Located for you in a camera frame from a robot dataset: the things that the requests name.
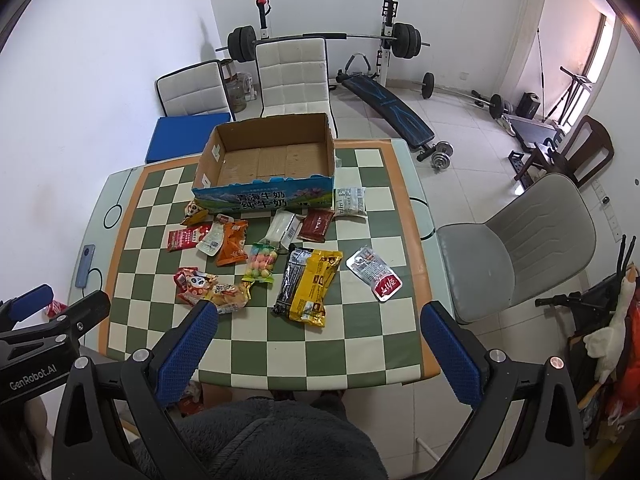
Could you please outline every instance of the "snack package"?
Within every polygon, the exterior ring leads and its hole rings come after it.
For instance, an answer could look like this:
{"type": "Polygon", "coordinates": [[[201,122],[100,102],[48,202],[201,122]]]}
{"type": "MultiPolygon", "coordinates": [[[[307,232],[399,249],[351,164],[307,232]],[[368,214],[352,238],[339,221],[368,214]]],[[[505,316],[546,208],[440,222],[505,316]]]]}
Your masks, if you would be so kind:
{"type": "Polygon", "coordinates": [[[274,313],[289,317],[289,309],[293,302],[293,297],[296,294],[302,273],[305,272],[306,260],[311,256],[311,253],[313,253],[313,249],[290,246],[287,264],[282,275],[280,292],[272,307],[274,313]]]}
{"type": "Polygon", "coordinates": [[[242,280],[244,282],[273,283],[273,265],[277,257],[278,253],[275,247],[266,244],[253,244],[242,280]]]}
{"type": "Polygon", "coordinates": [[[180,222],[182,225],[194,225],[204,222],[209,211],[200,207],[193,200],[184,208],[184,220],[180,222]]]}
{"type": "Polygon", "coordinates": [[[371,248],[357,250],[347,267],[371,287],[378,301],[388,300],[402,287],[402,280],[371,248]]]}
{"type": "Polygon", "coordinates": [[[198,267],[179,267],[174,274],[174,282],[179,291],[177,297],[193,306],[204,299],[218,282],[218,277],[201,272],[198,267]]]}
{"type": "Polygon", "coordinates": [[[218,314],[237,312],[251,299],[249,288],[251,283],[239,283],[239,285],[227,285],[216,283],[204,299],[213,303],[218,309],[218,314]]]}
{"type": "Polygon", "coordinates": [[[209,232],[196,245],[197,249],[207,256],[215,256],[222,247],[222,240],[225,239],[225,224],[233,221],[231,216],[217,214],[216,221],[211,224],[209,232]]]}
{"type": "Polygon", "coordinates": [[[277,251],[286,253],[301,224],[300,216],[284,209],[278,209],[271,219],[267,234],[260,240],[260,243],[274,246],[277,251]]]}
{"type": "Polygon", "coordinates": [[[308,240],[310,242],[318,242],[319,244],[323,243],[324,235],[326,234],[333,217],[333,211],[325,209],[310,209],[302,222],[298,238],[301,240],[308,240]]]}
{"type": "Polygon", "coordinates": [[[340,251],[314,250],[306,259],[305,270],[289,308],[289,319],[313,326],[324,326],[322,300],[340,265],[340,251]]]}
{"type": "Polygon", "coordinates": [[[225,224],[225,239],[216,260],[217,266],[236,264],[247,259],[244,252],[244,240],[246,239],[247,220],[238,220],[225,224]]]}
{"type": "Polygon", "coordinates": [[[364,188],[334,189],[334,211],[336,216],[367,216],[367,210],[364,207],[364,188]]]}
{"type": "Polygon", "coordinates": [[[171,252],[194,248],[198,242],[206,236],[210,229],[211,224],[203,224],[177,231],[170,231],[166,250],[171,252]]]}

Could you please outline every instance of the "gray chair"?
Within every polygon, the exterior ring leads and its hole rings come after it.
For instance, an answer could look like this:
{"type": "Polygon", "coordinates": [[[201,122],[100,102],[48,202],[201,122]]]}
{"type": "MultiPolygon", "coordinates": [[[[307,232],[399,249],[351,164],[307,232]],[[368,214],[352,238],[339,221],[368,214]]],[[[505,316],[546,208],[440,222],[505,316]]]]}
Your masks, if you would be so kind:
{"type": "Polygon", "coordinates": [[[437,230],[456,319],[470,323],[548,291],[583,270],[596,247],[574,184],[548,174],[484,224],[437,230]]]}
{"type": "Polygon", "coordinates": [[[166,116],[228,112],[236,120],[219,59],[204,61],[163,75],[156,81],[156,93],[166,116]]]}

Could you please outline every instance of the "barbell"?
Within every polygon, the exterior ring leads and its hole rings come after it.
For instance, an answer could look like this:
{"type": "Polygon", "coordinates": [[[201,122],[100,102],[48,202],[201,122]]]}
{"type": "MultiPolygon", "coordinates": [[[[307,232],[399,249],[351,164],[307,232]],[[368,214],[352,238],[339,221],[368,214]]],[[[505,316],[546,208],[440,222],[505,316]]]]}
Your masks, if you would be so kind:
{"type": "Polygon", "coordinates": [[[491,99],[487,101],[479,97],[473,97],[471,95],[463,94],[462,92],[456,92],[455,90],[450,90],[448,88],[436,85],[435,78],[431,72],[427,72],[424,75],[421,83],[418,83],[417,81],[412,82],[422,86],[422,90],[420,91],[420,93],[422,94],[423,99],[428,99],[429,97],[431,97],[431,95],[433,94],[433,89],[439,88],[440,90],[444,90],[449,94],[466,97],[467,99],[470,99],[475,103],[482,103],[483,105],[487,105],[489,107],[489,113],[494,119],[500,119],[500,117],[502,117],[502,115],[505,113],[505,110],[507,110],[507,108],[505,108],[507,103],[500,94],[492,95],[491,99]]]}
{"type": "Polygon", "coordinates": [[[391,36],[374,36],[371,34],[345,34],[343,32],[313,32],[310,34],[298,34],[296,36],[281,36],[279,38],[266,38],[258,40],[255,30],[251,25],[236,27],[226,38],[226,46],[217,48],[216,52],[228,50],[229,57],[239,63],[255,60],[255,45],[257,43],[269,43],[281,40],[301,40],[303,38],[325,38],[326,40],[346,40],[347,38],[368,38],[371,40],[384,40],[384,48],[391,48],[396,57],[411,59],[420,53],[421,47],[431,46],[424,43],[420,31],[408,23],[395,23],[391,36]]]}

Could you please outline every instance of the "cardboard box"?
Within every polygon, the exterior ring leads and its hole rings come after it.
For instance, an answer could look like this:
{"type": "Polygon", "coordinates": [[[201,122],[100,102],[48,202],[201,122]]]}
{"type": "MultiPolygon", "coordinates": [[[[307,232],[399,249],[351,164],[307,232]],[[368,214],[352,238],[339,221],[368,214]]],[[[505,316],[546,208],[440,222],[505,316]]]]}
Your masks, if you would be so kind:
{"type": "Polygon", "coordinates": [[[216,126],[193,181],[211,212],[331,207],[334,140],[326,114],[291,114],[216,126]]]}

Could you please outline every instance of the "gray sweater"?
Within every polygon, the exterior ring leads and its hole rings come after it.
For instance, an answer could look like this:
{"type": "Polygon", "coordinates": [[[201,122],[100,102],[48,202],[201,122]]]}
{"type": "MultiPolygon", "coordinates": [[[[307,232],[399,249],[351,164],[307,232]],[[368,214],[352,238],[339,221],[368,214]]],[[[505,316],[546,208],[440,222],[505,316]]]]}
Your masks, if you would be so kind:
{"type": "MultiPolygon", "coordinates": [[[[388,478],[366,434],[302,402],[230,402],[188,416],[176,427],[213,479],[388,478]]],[[[140,469],[159,478],[142,441],[132,448],[140,469]]]]}

